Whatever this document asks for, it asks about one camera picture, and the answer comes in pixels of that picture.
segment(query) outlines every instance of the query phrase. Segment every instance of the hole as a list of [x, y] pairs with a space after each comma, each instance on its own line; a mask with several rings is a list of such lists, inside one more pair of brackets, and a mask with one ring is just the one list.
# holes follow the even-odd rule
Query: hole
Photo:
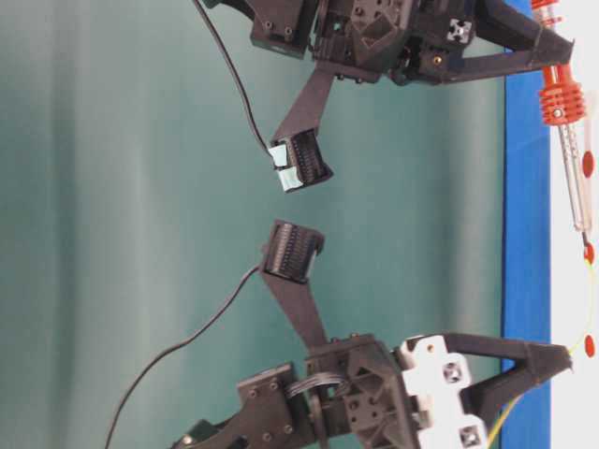
[[370, 372], [370, 371], [368, 371], [368, 370], [367, 370], [367, 369], [365, 369], [365, 368], [360, 368], [360, 369], [358, 370], [358, 372], [356, 373], [356, 375], [357, 375], [357, 376], [365, 376], [365, 375], [367, 375], [367, 374], [371, 374], [371, 372]]
[[239, 449], [245, 449], [248, 447], [250, 443], [247, 441], [247, 437], [245, 435], [241, 435], [236, 441], [235, 446]]

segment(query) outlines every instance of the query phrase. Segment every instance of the blue strip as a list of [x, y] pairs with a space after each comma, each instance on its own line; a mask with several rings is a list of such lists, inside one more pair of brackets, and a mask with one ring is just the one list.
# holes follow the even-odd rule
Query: blue strip
[[[507, 0], [531, 13], [530, 0]], [[504, 322], [506, 338], [549, 342], [549, 131], [541, 120], [540, 73], [505, 82]], [[504, 369], [509, 363], [504, 362]], [[528, 393], [502, 432], [503, 449], [550, 447], [550, 388]]]

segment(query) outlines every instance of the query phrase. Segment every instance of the green backdrop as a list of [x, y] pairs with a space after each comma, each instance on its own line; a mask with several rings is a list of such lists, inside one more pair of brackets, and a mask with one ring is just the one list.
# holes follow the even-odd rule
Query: green backdrop
[[[269, 138], [313, 64], [211, 13]], [[216, 310], [274, 218], [327, 236], [313, 291], [330, 336], [499, 335], [501, 80], [336, 82], [320, 134], [336, 175], [285, 195], [189, 1], [5, 0], [0, 66], [3, 447], [99, 448], [125, 386]], [[290, 359], [303, 373], [303, 356], [253, 279], [150, 374], [113, 447], [165, 448], [235, 412], [238, 380]]]

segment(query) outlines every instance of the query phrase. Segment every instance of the bolt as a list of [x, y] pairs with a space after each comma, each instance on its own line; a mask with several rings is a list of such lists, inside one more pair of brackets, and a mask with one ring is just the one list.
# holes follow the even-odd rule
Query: bolt
[[478, 430], [474, 426], [460, 429], [461, 445], [465, 448], [475, 447], [480, 445], [480, 437]]
[[289, 42], [291, 40], [291, 35], [293, 35], [293, 28], [290, 26], [285, 27], [285, 40]]
[[455, 384], [461, 380], [461, 369], [457, 363], [448, 363], [443, 367], [443, 375], [448, 384]]

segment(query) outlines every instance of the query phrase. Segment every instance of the ribbed connector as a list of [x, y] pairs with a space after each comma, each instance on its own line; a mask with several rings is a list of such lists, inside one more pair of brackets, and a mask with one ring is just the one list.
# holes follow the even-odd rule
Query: ribbed connector
[[270, 233], [264, 269], [293, 282], [306, 283], [315, 256], [325, 244], [318, 231], [277, 220]]
[[269, 152], [286, 192], [318, 184], [333, 175], [320, 154], [313, 129], [284, 138]]

